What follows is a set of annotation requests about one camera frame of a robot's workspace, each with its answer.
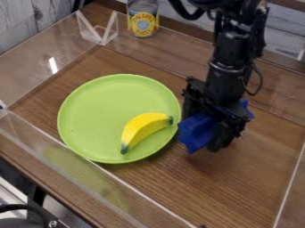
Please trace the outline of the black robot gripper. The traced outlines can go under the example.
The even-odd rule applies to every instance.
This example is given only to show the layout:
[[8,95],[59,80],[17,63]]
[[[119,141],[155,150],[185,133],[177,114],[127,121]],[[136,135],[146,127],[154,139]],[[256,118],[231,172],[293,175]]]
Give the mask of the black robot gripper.
[[[205,80],[195,77],[186,79],[187,85],[182,92],[182,118],[186,119],[198,113],[215,114],[218,110],[242,117],[239,101],[246,93],[251,64],[247,62],[243,65],[223,65],[218,61],[210,61],[209,65]],[[241,136],[245,125],[243,118],[210,117],[207,150],[217,152],[226,148],[234,138]]]

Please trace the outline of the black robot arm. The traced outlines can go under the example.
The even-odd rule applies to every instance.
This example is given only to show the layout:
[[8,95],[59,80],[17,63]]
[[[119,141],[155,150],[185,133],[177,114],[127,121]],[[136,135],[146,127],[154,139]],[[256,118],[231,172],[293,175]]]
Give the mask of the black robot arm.
[[203,12],[214,12],[214,51],[205,80],[187,78],[183,90],[179,141],[189,153],[205,148],[226,148],[254,118],[246,94],[251,74],[258,72],[254,59],[262,55],[266,0],[190,0]]

